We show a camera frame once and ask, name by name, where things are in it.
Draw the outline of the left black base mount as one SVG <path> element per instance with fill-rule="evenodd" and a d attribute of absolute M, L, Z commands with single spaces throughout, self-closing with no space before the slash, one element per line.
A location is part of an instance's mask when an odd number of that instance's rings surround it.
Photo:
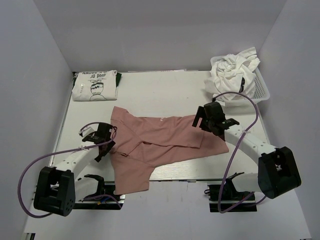
<path fill-rule="evenodd" d="M 102 192 L 106 196 L 98 194 L 92 200 L 80 200 L 74 205 L 74 210 L 120 210 L 125 202 L 125 195 L 115 194 L 115 184 L 106 182 Z"/>

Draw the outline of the folded white printed t shirt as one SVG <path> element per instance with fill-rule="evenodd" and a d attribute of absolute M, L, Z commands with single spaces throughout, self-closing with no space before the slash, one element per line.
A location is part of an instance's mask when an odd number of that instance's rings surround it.
<path fill-rule="evenodd" d="M 117 100 L 117 73 L 117 70 L 79 72 L 72 89 L 72 100 L 75 102 Z"/>

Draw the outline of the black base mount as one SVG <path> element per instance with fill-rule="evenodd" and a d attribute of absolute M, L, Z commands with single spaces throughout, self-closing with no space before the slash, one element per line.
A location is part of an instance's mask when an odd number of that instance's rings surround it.
<path fill-rule="evenodd" d="M 208 197 L 209 200 L 209 210 L 211 213 L 218 213 L 218 197 L 219 197 L 219 184 L 210 184 L 207 186 L 207 189 L 204 190 L 204 194 Z M 245 192 L 232 192 L 232 190 L 226 186 L 223 188 L 222 197 L 221 197 L 221 210 L 232 207 L 240 200 L 247 197 L 250 193 Z M 246 201 L 231 209 L 230 212 L 240 213 L 240 212 L 256 212 L 257 207 L 255 205 L 256 199 L 255 196 L 250 196 Z"/>
<path fill-rule="evenodd" d="M 106 182 L 102 192 L 106 196 L 98 194 L 92 200 L 80 200 L 74 205 L 74 210 L 120 210 L 125 202 L 125 195 L 115 194 L 115 184 Z"/>

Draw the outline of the crumpled white shirts pile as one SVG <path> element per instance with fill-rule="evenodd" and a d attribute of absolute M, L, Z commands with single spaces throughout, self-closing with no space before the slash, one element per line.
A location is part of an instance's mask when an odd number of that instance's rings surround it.
<path fill-rule="evenodd" d="M 252 98 L 256 91 L 254 71 L 259 64 L 255 47 L 221 56 L 211 64 L 210 77 L 203 81 L 204 89 L 213 95 L 237 92 Z"/>

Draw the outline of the folded dark green t shirt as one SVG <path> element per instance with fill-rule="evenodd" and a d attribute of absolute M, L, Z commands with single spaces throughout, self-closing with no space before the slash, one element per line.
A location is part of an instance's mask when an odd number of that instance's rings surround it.
<path fill-rule="evenodd" d="M 122 74 L 118 72 L 118 73 L 116 74 L 116 79 L 115 79 L 116 87 L 119 86 L 120 81 L 121 81 L 121 78 L 122 78 Z"/>

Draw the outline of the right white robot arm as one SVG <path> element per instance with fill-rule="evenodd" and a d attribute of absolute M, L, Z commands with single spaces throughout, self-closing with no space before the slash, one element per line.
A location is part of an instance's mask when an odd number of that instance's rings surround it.
<path fill-rule="evenodd" d="M 255 137 L 235 119 L 227 119 L 218 102 L 199 106 L 192 125 L 234 145 L 257 164 L 256 173 L 241 172 L 226 178 L 225 185 L 233 191 L 259 192 L 274 199 L 302 184 L 294 154 L 288 147 L 275 147 Z"/>

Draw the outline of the pink t shirt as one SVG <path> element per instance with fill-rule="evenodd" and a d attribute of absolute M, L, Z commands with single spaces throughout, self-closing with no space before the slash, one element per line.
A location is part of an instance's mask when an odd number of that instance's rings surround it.
<path fill-rule="evenodd" d="M 137 117 L 115 106 L 117 128 L 110 151 L 116 195 L 147 191 L 157 167 L 229 152 L 218 136 L 192 126 L 194 115 Z"/>

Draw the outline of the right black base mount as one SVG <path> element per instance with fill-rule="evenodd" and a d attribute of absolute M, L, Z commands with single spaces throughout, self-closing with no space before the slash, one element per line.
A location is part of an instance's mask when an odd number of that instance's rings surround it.
<path fill-rule="evenodd" d="M 207 186 L 207 189 L 204 190 L 204 194 L 208 197 L 209 200 L 209 210 L 211 213 L 218 213 L 218 197 L 219 197 L 219 184 L 210 184 Z M 223 188 L 222 197 L 221 197 L 221 210 L 232 207 L 240 200 L 247 197 L 250 193 L 245 192 L 232 192 L 232 190 L 226 186 Z M 240 212 L 256 212 L 257 207 L 255 205 L 256 199 L 255 196 L 250 196 L 246 201 L 231 209 L 230 212 L 240 213 Z"/>

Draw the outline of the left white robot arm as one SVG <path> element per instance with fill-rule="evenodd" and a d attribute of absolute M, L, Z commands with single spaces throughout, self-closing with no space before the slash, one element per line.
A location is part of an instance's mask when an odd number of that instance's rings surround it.
<path fill-rule="evenodd" d="M 97 129 L 89 125 L 79 131 L 80 146 L 67 151 L 67 158 L 44 167 L 38 176 L 33 200 L 36 210 L 68 216 L 78 201 L 99 199 L 105 193 L 105 180 L 83 170 L 93 162 L 100 162 L 114 147 L 118 128 L 100 122 Z"/>

